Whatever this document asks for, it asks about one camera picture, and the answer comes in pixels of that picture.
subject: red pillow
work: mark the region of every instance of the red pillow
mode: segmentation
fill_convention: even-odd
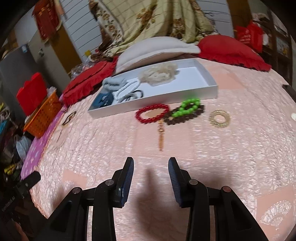
[[[271,65],[265,63],[253,49],[229,36],[206,36],[199,42],[198,47],[201,53],[197,56],[200,58],[260,71],[271,69]]]
[[[112,62],[100,61],[72,80],[63,92],[64,104],[69,106],[88,96],[97,84],[113,74],[117,59],[114,57]]]

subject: gold chain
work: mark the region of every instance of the gold chain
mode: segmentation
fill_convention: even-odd
[[[163,119],[158,121],[158,132],[159,132],[159,138],[158,138],[158,147],[160,151],[163,151],[163,136],[165,133],[165,129],[163,126]]]

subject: clear plastic bag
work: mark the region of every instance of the clear plastic bag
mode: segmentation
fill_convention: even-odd
[[[82,72],[94,66],[96,62],[91,61],[91,55],[87,58],[84,64],[76,65],[73,69],[71,69],[71,80],[75,79]]]
[[[57,89],[55,87],[50,87],[49,89],[47,89],[47,97],[49,98],[52,93],[54,93]]]

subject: red beaded bracelet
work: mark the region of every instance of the red beaded bracelet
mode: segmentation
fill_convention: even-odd
[[[152,118],[148,118],[148,119],[143,119],[141,117],[141,114],[148,111],[148,110],[155,110],[155,109],[164,109],[164,111],[155,116],[155,117],[152,117]],[[163,116],[165,115],[165,113],[167,113],[168,111],[170,110],[169,106],[166,105],[166,104],[155,104],[155,105],[151,105],[151,106],[147,106],[147,107],[144,107],[142,109],[139,109],[137,112],[136,112],[136,118],[139,122],[141,123],[144,123],[144,124],[147,124],[147,123],[152,123],[152,122],[156,122],[160,119],[163,118]]]

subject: orange basket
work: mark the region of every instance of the orange basket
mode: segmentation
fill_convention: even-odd
[[[37,138],[42,137],[61,108],[62,103],[59,102],[56,92],[52,93],[49,98],[45,98],[42,106],[30,116],[24,126],[24,131]]]

